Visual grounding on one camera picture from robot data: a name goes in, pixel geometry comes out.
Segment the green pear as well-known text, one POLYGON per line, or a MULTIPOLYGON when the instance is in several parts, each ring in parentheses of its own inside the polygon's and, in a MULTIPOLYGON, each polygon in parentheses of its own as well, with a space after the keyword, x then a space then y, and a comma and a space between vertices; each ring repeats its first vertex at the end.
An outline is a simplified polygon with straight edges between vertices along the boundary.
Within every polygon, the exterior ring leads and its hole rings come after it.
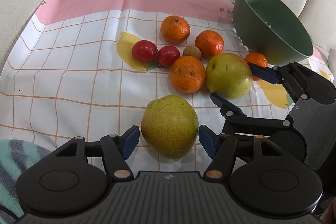
POLYGON ((199 121, 193 107, 182 97, 168 95, 147 105, 141 133, 152 149, 166 159, 177 160, 192 149, 199 121))
POLYGON ((246 61, 233 53, 211 58, 206 67, 206 87, 227 100, 245 96, 253 84, 252 72, 246 61))

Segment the small mandarin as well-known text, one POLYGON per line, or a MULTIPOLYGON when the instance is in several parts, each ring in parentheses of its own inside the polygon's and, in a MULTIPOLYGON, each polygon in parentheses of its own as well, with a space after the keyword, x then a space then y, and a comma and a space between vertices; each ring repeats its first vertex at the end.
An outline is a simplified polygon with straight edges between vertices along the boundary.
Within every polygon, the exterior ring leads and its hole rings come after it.
POLYGON ((261 53, 250 52, 244 57, 246 63, 252 63, 263 68, 269 67, 268 61, 265 56, 261 53))

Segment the large front mandarin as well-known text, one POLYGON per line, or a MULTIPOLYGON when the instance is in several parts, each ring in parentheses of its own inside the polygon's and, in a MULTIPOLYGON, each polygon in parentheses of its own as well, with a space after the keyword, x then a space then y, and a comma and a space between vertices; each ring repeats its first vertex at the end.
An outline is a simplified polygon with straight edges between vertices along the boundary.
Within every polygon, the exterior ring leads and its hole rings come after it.
POLYGON ((196 57, 182 56, 170 67, 169 79, 173 88, 178 92, 192 94, 205 83, 205 67, 196 57))

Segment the small brown round fruit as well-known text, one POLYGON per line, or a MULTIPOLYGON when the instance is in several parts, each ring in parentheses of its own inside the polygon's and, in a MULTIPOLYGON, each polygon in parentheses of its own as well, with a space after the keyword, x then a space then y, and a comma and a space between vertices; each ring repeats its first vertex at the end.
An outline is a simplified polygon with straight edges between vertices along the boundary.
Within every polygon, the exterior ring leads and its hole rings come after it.
POLYGON ((196 46, 187 46, 184 50, 183 50, 183 56, 192 56, 195 57, 198 60, 201 60, 202 54, 201 51, 198 47, 196 46))

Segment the red tomato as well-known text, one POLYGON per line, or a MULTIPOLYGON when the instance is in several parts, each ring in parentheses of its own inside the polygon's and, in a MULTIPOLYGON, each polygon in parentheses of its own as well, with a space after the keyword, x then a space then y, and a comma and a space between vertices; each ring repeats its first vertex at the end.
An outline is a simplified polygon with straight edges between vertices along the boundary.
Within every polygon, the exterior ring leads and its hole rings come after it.
POLYGON ((157 61, 163 67, 170 67, 179 58, 180 51, 175 46, 164 46, 157 55, 157 61))
POLYGON ((150 62, 157 57, 157 46, 148 40, 140 40, 136 42, 132 48, 132 55, 141 62, 150 62))

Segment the green plastic colander bowl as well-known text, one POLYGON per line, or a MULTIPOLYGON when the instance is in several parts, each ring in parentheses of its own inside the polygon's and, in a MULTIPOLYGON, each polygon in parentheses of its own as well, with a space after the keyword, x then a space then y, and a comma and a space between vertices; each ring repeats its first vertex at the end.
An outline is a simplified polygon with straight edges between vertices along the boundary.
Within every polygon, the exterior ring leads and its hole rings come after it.
POLYGON ((235 0, 232 18, 243 44, 272 65, 300 62, 313 55, 306 28, 280 0, 235 0))

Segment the teal striped blanket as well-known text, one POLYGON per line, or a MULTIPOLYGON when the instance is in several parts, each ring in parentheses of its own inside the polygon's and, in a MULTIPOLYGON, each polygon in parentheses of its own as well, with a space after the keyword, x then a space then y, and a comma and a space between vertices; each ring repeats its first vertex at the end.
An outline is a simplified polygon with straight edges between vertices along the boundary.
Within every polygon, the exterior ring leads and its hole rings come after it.
POLYGON ((15 190, 19 176, 51 152, 23 140, 1 140, 1 223, 23 216, 15 190))

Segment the pink grid patterned cloth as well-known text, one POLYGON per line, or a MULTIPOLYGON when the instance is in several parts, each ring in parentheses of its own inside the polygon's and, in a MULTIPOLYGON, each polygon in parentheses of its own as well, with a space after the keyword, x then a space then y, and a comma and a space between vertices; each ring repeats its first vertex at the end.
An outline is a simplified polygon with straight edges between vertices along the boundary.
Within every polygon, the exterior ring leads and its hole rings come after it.
POLYGON ((147 104, 175 94, 166 68, 131 59, 131 47, 158 48, 161 22, 178 15, 191 28, 178 49, 213 30, 224 51, 248 50, 221 0, 44 0, 19 35, 1 73, 1 138, 50 151, 69 139, 88 141, 139 125, 147 104))

